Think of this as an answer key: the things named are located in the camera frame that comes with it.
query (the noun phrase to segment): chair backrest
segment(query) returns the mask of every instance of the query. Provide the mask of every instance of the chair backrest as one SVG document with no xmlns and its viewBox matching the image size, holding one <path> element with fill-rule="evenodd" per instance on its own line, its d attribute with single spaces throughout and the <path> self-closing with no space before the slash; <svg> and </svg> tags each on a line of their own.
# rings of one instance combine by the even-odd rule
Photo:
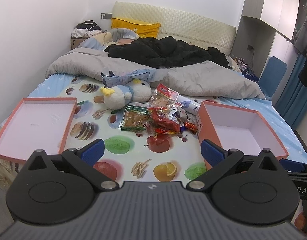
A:
<svg viewBox="0 0 307 240">
<path fill-rule="evenodd" d="M 260 79 L 259 87 L 266 99 L 271 100 L 287 70 L 287 64 L 276 57 L 271 57 Z"/>
</svg>

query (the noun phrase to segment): green fruit print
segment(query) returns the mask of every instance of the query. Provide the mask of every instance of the green fruit print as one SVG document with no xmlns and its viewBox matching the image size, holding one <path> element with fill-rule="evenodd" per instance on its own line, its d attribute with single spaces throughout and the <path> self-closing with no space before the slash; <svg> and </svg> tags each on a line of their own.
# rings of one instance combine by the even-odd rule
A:
<svg viewBox="0 0 307 240">
<path fill-rule="evenodd" d="M 135 143 L 132 139 L 122 135 L 113 136 L 104 140 L 104 147 L 114 154 L 125 154 L 129 150 L 132 150 L 134 145 Z"/>
<path fill-rule="evenodd" d="M 194 180 L 207 171 L 205 163 L 195 163 L 184 171 L 184 175 L 189 180 Z"/>
</svg>

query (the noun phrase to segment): blue curtain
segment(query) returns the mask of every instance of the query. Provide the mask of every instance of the blue curtain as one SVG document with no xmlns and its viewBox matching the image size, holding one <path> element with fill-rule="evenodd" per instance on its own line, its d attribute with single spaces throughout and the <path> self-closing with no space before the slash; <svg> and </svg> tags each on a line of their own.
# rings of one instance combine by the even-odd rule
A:
<svg viewBox="0 0 307 240">
<path fill-rule="evenodd" d="M 274 106 L 292 130 L 297 128 L 307 111 L 307 87 L 298 78 L 305 62 L 306 58 L 299 54 L 288 83 Z"/>
</svg>

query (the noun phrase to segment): blue gripper pad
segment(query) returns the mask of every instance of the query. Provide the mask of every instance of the blue gripper pad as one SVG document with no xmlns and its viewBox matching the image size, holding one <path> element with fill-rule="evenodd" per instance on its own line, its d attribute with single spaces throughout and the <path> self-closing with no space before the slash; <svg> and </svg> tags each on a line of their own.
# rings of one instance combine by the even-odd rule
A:
<svg viewBox="0 0 307 240">
<path fill-rule="evenodd" d="M 99 139 L 98 142 L 96 142 L 94 145 L 83 151 L 81 153 L 80 158 L 85 163 L 88 163 L 90 166 L 93 166 L 103 156 L 103 154 L 104 154 L 104 141 Z"/>
<path fill-rule="evenodd" d="M 303 163 L 286 160 L 286 159 L 281 159 L 279 162 L 286 171 L 303 172 L 305 169 L 305 166 L 303 165 Z"/>
<path fill-rule="evenodd" d="M 224 153 L 217 148 L 219 147 L 213 145 L 209 140 L 203 140 L 201 143 L 201 155 L 212 167 L 223 161 L 225 158 Z"/>
</svg>

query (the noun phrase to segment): black device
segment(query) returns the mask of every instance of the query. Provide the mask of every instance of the black device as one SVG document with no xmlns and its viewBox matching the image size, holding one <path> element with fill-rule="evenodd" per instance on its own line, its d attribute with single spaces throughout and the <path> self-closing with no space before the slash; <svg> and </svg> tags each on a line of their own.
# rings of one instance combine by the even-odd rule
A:
<svg viewBox="0 0 307 240">
<path fill-rule="evenodd" d="M 132 182 L 122 187 L 82 161 L 35 151 L 10 186 L 15 223 L 1 240 L 304 240 L 290 224 L 297 187 L 270 152 L 225 151 L 189 182 Z"/>
</svg>

